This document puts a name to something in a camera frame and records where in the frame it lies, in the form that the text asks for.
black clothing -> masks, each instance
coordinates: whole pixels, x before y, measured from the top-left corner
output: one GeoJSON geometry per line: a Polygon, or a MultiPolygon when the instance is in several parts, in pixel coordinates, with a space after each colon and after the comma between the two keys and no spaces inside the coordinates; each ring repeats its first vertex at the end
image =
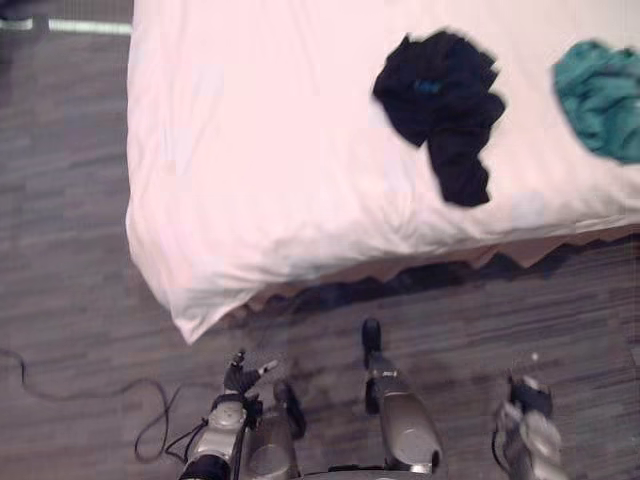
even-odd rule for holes
{"type": "Polygon", "coordinates": [[[428,142],[445,201],[487,203],[489,174],[478,154],[505,110],[489,93],[494,60],[467,40],[438,32],[422,42],[407,37],[389,55],[373,94],[398,133],[415,146],[428,142]]]}

teal shirt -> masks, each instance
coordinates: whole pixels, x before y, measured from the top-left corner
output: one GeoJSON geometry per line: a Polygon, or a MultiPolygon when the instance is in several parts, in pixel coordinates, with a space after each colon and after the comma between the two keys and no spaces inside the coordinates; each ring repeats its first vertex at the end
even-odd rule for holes
{"type": "Polygon", "coordinates": [[[591,151],[640,162],[640,55],[595,42],[574,45],[554,67],[555,89],[591,151]]]}

gray carpet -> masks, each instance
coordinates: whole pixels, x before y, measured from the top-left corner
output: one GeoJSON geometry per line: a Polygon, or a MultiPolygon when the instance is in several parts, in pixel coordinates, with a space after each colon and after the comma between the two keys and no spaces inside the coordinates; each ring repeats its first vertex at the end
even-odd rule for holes
{"type": "MultiPolygon", "coordinates": [[[[122,21],[124,0],[44,2],[43,13],[122,21]]],[[[63,393],[148,376],[216,382],[239,347],[283,361],[308,417],[304,471],[377,463],[364,415],[359,325],[377,316],[385,347],[424,396],[450,478],[503,478],[489,449],[505,372],[555,392],[567,469],[578,479],[640,478],[638,241],[563,248],[530,270],[497,258],[480,271],[438,265],[274,299],[188,348],[131,265],[123,228],[128,39],[0,32],[0,346],[31,380],[63,393]],[[533,362],[533,353],[539,356],[533,362]]],[[[190,390],[172,434],[191,428],[211,389],[190,390]]],[[[135,462],[137,431],[159,408],[150,390],[61,405],[20,389],[0,361],[0,478],[171,479],[171,459],[135,462]]],[[[159,430],[144,442],[150,452],[159,430]]]]}

mattress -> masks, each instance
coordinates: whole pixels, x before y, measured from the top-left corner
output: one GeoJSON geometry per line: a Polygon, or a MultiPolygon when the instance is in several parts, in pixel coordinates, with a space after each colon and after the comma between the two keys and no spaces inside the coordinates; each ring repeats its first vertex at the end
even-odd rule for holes
{"type": "Polygon", "coordinates": [[[640,45],[634,0],[136,0],[126,217],[185,340],[274,285],[358,264],[640,223],[640,165],[595,156],[555,98],[574,43],[640,45]],[[371,88],[406,33],[497,58],[491,202],[444,203],[371,88]]]}

black cable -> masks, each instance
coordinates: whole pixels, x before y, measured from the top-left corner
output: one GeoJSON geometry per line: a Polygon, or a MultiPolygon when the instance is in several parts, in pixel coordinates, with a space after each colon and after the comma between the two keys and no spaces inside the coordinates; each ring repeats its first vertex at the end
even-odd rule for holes
{"type": "Polygon", "coordinates": [[[497,438],[498,438],[498,429],[495,429],[493,431],[493,434],[491,434],[491,453],[493,453],[493,459],[496,461],[498,466],[508,475],[510,473],[509,468],[504,463],[502,463],[502,460],[500,460],[500,457],[498,456],[498,450],[496,449],[497,438]]]}
{"type": "Polygon", "coordinates": [[[188,448],[191,446],[191,443],[193,442],[193,439],[195,438],[195,436],[200,432],[200,430],[202,430],[202,428],[204,428],[203,423],[205,422],[205,420],[203,420],[203,422],[201,422],[201,424],[198,425],[198,427],[194,428],[186,435],[179,437],[177,440],[174,440],[169,445],[167,445],[167,442],[169,441],[169,423],[170,423],[169,412],[171,410],[171,407],[174,405],[176,399],[178,398],[178,395],[180,395],[180,392],[182,392],[185,388],[217,388],[215,385],[211,383],[204,383],[204,382],[183,383],[176,388],[171,398],[168,399],[169,396],[167,395],[167,391],[160,382],[150,378],[139,378],[125,384],[122,387],[119,387],[113,390],[106,390],[104,392],[80,391],[70,395],[56,395],[56,394],[40,391],[37,388],[29,385],[29,383],[27,382],[27,362],[24,360],[22,355],[12,350],[0,348],[0,356],[5,358],[10,358],[12,360],[15,360],[18,363],[18,365],[20,366],[20,380],[21,380],[22,389],[26,393],[31,395],[34,398],[37,398],[39,400],[43,400],[46,402],[62,403],[62,402],[73,402],[78,400],[106,400],[106,399],[116,398],[116,397],[126,395],[127,393],[129,393],[131,390],[135,389],[138,386],[148,385],[153,387],[156,390],[156,392],[158,392],[158,396],[162,401],[162,411],[157,416],[155,416],[146,426],[144,426],[136,436],[136,439],[133,445],[133,452],[136,460],[140,463],[155,462],[162,456],[162,454],[167,454],[169,456],[177,458],[182,463],[186,463],[185,457],[186,457],[188,448]],[[154,426],[156,426],[159,422],[163,423],[163,432],[162,432],[160,447],[152,455],[143,455],[142,453],[140,453],[140,442],[142,441],[143,437],[147,434],[147,432],[151,430],[154,426]],[[175,452],[171,451],[171,447],[173,447],[176,443],[180,442],[190,434],[193,434],[193,436],[189,441],[187,448],[185,449],[184,455],[180,456],[175,452]]]}
{"type": "Polygon", "coordinates": [[[242,427],[240,427],[240,431],[238,432],[238,436],[236,437],[236,441],[233,444],[233,451],[236,452],[235,458],[233,459],[233,480],[238,480],[240,477],[240,460],[242,459],[242,443],[244,442],[244,432],[247,430],[247,425],[249,424],[249,415],[244,419],[244,423],[242,427]]]}

